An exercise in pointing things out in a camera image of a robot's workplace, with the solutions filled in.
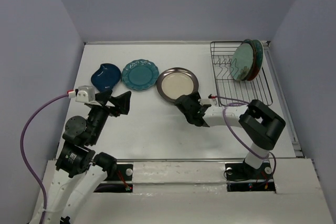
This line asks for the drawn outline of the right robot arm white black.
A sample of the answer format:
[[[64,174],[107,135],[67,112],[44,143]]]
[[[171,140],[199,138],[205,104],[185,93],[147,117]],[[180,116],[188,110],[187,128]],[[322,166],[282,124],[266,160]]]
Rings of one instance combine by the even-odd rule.
[[[286,122],[260,100],[246,102],[229,99],[226,106],[219,106],[217,97],[201,99],[198,92],[182,95],[174,105],[184,114],[189,124],[198,127],[226,126],[238,142],[248,150],[241,171],[253,178],[261,171],[281,136]]]

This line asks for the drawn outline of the pale green flower plate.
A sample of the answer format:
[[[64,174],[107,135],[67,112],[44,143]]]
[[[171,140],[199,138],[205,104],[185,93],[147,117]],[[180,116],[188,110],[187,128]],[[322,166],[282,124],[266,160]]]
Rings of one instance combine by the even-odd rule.
[[[241,44],[232,56],[230,68],[232,78],[243,81],[253,64],[253,50],[249,44]]]

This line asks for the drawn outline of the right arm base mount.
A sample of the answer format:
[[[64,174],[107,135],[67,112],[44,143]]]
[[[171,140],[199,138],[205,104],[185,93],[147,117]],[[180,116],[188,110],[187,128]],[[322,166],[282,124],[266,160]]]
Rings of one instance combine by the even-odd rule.
[[[223,175],[228,192],[276,191],[269,162],[254,169],[245,163],[227,163]]]

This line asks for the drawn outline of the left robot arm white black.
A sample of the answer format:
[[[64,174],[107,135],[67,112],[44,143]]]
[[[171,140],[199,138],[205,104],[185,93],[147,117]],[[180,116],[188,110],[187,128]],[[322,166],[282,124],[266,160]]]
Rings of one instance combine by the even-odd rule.
[[[74,223],[89,196],[105,179],[115,176],[117,159],[96,145],[108,117],[127,115],[131,92],[113,97],[112,90],[95,93],[92,86],[80,86],[65,95],[88,106],[86,117],[73,116],[65,124],[63,147],[49,191],[31,223]]]

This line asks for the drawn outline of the cream plate brown rim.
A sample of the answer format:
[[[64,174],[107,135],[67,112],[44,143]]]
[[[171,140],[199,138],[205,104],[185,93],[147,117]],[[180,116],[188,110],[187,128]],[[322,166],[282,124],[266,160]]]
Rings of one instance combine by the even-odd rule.
[[[156,89],[165,101],[174,103],[180,96],[198,91],[199,82],[196,75],[190,70],[175,67],[169,68],[159,75]]]

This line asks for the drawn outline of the blue plate white blossoms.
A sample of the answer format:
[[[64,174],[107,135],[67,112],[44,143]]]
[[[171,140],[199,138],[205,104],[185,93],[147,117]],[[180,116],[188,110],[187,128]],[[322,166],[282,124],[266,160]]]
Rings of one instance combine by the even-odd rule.
[[[257,50],[256,47],[251,39],[245,39],[242,44],[249,44],[253,50],[253,64],[251,66],[251,69],[248,72],[248,75],[244,79],[244,81],[252,81],[257,77]]]

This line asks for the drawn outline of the teal scalloped plate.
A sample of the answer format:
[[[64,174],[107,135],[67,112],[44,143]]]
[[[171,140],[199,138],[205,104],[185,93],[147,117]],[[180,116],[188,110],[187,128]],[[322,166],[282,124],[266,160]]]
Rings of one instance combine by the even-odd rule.
[[[143,91],[155,85],[159,74],[159,69],[153,62],[138,59],[126,64],[121,72],[121,80],[127,88]]]

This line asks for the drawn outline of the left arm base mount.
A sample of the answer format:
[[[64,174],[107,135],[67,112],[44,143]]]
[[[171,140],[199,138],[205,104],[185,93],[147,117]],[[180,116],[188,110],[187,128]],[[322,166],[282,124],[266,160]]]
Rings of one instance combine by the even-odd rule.
[[[117,169],[112,175],[101,182],[95,193],[132,193],[133,192],[133,164],[117,164]]]

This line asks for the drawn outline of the dark blue curved dish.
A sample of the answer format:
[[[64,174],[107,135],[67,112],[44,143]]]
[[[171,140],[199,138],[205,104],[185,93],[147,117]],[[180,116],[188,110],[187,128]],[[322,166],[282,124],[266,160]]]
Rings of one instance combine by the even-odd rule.
[[[120,69],[111,63],[102,63],[91,76],[91,83],[100,92],[113,89],[120,80]]]

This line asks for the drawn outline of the red teal floral plate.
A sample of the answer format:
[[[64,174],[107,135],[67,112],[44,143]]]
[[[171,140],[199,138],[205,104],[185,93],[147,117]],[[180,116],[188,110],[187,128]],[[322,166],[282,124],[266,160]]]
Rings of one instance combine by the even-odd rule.
[[[261,41],[257,40],[257,39],[254,39],[253,43],[254,43],[255,48],[256,48],[256,64],[253,67],[253,71],[252,71],[251,75],[247,79],[248,81],[252,81],[258,76],[259,72],[262,69],[263,61],[264,61],[264,48],[263,48],[263,45],[262,45]]]

